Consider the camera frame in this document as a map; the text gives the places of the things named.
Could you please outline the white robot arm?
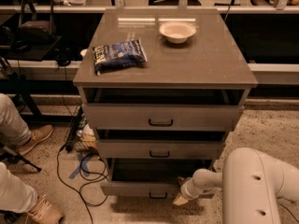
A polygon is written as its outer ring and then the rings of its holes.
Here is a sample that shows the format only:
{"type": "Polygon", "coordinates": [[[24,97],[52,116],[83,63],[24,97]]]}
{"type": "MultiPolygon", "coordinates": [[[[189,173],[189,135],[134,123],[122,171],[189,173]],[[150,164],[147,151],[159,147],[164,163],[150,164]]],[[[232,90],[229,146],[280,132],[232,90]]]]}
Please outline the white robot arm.
{"type": "Polygon", "coordinates": [[[222,224],[280,224],[278,200],[299,200],[299,169],[248,147],[233,150],[220,173],[198,169],[178,183],[175,205],[220,191],[222,224]]]}

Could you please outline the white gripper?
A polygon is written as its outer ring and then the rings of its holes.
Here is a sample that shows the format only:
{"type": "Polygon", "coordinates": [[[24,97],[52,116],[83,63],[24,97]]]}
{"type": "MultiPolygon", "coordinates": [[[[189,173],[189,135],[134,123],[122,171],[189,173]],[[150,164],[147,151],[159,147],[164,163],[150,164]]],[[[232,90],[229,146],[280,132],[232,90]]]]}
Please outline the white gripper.
{"type": "Polygon", "coordinates": [[[212,195],[222,190],[222,173],[207,169],[196,170],[192,177],[178,177],[180,193],[173,201],[174,205],[183,205],[200,196],[212,195]]]}

